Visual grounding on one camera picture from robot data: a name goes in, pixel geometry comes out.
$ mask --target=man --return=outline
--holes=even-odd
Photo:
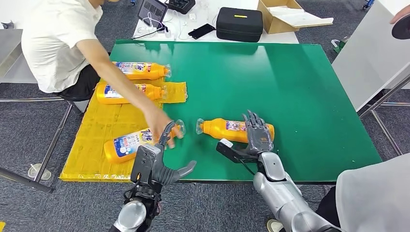
[[[23,54],[41,91],[84,101],[91,98],[101,77],[144,113],[158,138],[170,118],[110,61],[94,34],[102,4],[104,0],[43,0],[24,25]],[[173,131],[182,137],[176,127]],[[175,146],[173,139],[168,145]]]

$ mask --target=black zipper case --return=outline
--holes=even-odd
[[[258,42],[264,30],[262,12],[222,7],[217,18],[217,37],[223,40]]]

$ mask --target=green table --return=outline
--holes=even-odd
[[[247,109],[274,125],[274,151],[297,183],[334,182],[346,169],[381,162],[319,45],[117,41],[111,59],[171,64],[167,81],[187,82],[186,103],[164,106],[187,126],[165,164],[198,161],[186,180],[252,180],[215,150],[217,139],[195,133],[198,118],[242,120]]]

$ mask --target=black case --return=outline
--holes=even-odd
[[[262,12],[222,7],[217,18],[217,37],[223,40],[258,42],[264,30]]]
[[[169,0],[168,3],[166,4],[168,6],[168,9],[176,10],[180,12],[181,14],[186,15],[188,11],[190,11],[190,9],[195,5],[195,0],[184,0],[184,1],[187,1],[188,3],[183,8],[178,6],[180,2],[179,0]]]

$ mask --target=yellow mat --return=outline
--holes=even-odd
[[[162,108],[163,103],[185,102],[185,82],[172,83],[159,80],[133,81],[140,84],[167,86],[167,99],[154,101]],[[143,113],[131,104],[103,105],[92,96],[77,132],[73,147],[61,172],[64,181],[128,182],[133,160],[111,164],[105,158],[104,142],[147,128]]]

